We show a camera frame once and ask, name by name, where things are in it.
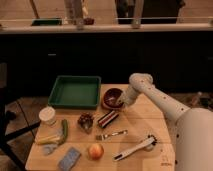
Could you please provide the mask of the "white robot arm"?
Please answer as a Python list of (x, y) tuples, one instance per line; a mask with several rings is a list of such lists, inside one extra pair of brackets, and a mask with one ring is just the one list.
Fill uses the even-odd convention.
[(143, 93), (177, 126), (175, 171), (213, 171), (213, 112), (190, 108), (153, 85), (150, 74), (133, 73), (118, 103), (130, 106)]

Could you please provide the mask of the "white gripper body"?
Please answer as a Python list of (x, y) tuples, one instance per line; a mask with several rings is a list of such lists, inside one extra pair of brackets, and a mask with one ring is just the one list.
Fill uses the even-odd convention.
[(117, 102), (123, 103), (126, 106), (133, 105), (139, 96), (139, 92), (136, 91), (131, 85), (129, 85), (120, 95)]

